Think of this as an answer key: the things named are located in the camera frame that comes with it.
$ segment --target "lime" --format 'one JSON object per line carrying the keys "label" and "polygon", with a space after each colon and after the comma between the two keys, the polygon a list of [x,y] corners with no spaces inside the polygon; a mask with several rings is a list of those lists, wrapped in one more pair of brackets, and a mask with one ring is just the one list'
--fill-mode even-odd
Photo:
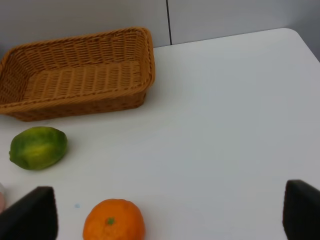
{"label": "lime", "polygon": [[47,126],[29,128],[15,136],[10,161],[27,170],[41,170],[57,163],[67,151],[64,132]]}

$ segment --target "basket rim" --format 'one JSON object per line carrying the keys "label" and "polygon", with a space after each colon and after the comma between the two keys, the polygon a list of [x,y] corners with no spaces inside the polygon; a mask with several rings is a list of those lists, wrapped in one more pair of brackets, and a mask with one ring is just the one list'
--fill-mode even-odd
{"label": "basket rim", "polygon": [[145,27],[127,27],[116,29],[112,31],[106,32],[98,32],[98,33],[91,33],[85,34],[80,36],[71,36],[71,37],[63,37],[58,39],[52,40],[44,40],[44,41],[36,41],[31,43],[25,43],[10,49],[2,58],[0,62],[0,76],[3,72],[4,67],[6,66],[7,61],[12,53],[17,50],[25,49],[28,47],[33,46],[41,46],[53,43],[59,43],[64,41],[71,41],[74,39],[90,39],[94,37],[99,37],[103,35],[112,35],[118,34],[123,32],[132,32],[132,31],[140,31],[142,34],[145,35],[145,39],[147,41],[147,48],[149,53],[149,74],[147,79],[142,80],[142,84],[138,85],[135,88],[130,88],[125,92],[119,93],[117,90],[110,90],[104,92],[91,92],[89,94],[84,95],[74,95],[69,97],[58,97],[58,98],[48,98],[48,99],[40,99],[40,100],[25,100],[19,102],[11,102],[6,104],[0,104],[0,114],[10,114],[10,113],[18,113],[18,112],[27,112],[31,110],[41,110],[44,108],[51,108],[63,105],[70,105],[70,104],[81,104],[81,103],[89,103],[93,101],[100,101],[105,99],[115,99],[119,97],[126,97],[131,96],[134,94],[141,93],[146,91],[155,81],[155,59],[154,59],[154,51],[153,51],[153,42],[152,36],[150,31]]}

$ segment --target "wicker basket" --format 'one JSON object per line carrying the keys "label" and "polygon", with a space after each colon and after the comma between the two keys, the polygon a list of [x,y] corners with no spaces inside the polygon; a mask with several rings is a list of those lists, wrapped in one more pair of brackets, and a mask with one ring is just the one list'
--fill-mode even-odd
{"label": "wicker basket", "polygon": [[0,114],[29,122],[137,108],[154,80],[145,28],[24,44],[0,63]]}

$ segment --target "orange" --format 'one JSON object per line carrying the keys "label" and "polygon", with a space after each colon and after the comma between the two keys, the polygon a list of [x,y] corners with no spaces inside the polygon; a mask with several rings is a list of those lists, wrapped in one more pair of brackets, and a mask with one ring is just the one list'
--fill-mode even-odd
{"label": "orange", "polygon": [[145,223],[139,208],[123,199],[107,199],[85,220],[84,240],[144,240]]}

